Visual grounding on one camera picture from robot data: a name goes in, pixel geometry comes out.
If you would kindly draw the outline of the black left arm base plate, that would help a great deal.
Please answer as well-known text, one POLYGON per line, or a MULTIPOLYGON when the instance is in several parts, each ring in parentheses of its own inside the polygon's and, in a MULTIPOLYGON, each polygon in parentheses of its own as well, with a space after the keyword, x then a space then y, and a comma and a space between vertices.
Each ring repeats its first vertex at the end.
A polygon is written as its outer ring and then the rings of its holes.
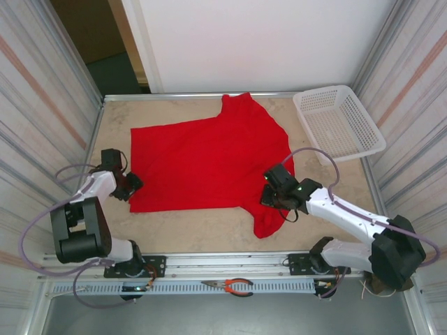
POLYGON ((163 255, 144 255, 142 259, 119 262, 107 267, 105 278, 163 278, 165 276, 167 257, 163 255))

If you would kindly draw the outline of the orange-handled pliers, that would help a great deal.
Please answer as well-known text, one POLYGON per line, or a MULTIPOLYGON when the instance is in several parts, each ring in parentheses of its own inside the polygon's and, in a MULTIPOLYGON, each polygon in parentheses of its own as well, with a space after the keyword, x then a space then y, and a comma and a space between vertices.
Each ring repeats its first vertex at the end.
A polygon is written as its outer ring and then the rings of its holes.
POLYGON ((234 278, 234 279, 226 279, 223 281, 201 281, 203 285, 207 285, 213 288, 222 289, 227 293, 230 293, 233 296, 236 297, 251 297, 253 296, 253 292, 240 292, 237 290, 234 290, 232 288, 233 284, 244 284, 244 285, 250 285, 253 286, 254 283, 250 280, 247 280, 245 278, 234 278))

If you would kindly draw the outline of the aluminium table edge bar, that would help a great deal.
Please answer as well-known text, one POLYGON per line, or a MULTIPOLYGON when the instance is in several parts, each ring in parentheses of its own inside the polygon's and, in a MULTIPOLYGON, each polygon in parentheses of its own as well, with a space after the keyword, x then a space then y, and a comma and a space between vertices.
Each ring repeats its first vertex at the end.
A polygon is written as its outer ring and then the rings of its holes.
MULTIPOLYGON (((222 96, 239 96, 242 92, 216 93, 175 93, 175 94, 108 94, 103 102, 122 101, 186 101, 186 100, 220 100, 222 96)), ((298 91, 251 92, 253 98, 292 98, 298 91)))

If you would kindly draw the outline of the red t-shirt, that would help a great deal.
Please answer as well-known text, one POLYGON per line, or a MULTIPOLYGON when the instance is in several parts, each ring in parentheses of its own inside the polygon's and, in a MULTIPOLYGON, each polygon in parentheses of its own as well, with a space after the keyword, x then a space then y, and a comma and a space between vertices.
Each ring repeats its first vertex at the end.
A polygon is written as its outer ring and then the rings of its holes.
POLYGON ((245 93, 221 99, 212 118, 131 130, 131 170, 143 187, 132 213, 241 207, 259 239, 286 211, 263 206, 264 173, 291 153, 286 131, 245 93))

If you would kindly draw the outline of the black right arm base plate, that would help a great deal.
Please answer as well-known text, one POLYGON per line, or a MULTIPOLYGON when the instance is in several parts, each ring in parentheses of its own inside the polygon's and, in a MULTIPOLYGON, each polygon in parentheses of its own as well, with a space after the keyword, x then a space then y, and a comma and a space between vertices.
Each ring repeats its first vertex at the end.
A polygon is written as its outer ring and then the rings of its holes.
POLYGON ((287 267, 291 276, 343 274, 346 267, 331 267, 320 255, 311 253, 291 253, 287 256, 287 267))

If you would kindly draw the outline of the white perforated plastic basket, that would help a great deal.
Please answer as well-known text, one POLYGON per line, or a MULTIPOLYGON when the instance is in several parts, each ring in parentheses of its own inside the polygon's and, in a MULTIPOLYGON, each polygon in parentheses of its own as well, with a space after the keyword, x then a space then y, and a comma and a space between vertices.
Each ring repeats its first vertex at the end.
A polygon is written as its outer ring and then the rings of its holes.
POLYGON ((386 141, 353 90, 335 85, 293 96, 297 116, 311 145, 336 163, 383 151, 386 141))

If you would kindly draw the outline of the white door frame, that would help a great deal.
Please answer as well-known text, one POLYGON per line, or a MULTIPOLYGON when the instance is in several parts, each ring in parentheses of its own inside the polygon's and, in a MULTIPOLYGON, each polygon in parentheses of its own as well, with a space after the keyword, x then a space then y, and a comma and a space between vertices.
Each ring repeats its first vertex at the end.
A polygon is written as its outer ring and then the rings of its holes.
POLYGON ((164 93, 142 0, 108 0, 108 4, 138 84, 148 87, 152 94, 164 93))

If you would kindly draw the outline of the aluminium mounting rail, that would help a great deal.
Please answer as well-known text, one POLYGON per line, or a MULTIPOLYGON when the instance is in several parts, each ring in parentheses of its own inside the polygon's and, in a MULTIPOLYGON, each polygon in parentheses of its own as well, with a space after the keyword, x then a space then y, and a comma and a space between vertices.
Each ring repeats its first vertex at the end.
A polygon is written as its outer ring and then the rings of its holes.
MULTIPOLYGON (((165 253, 144 254, 167 257, 164 278, 275 278, 291 276, 286 261, 288 254, 307 251, 255 253, 165 253)), ((336 275, 304 275, 309 278, 331 278, 336 275)))

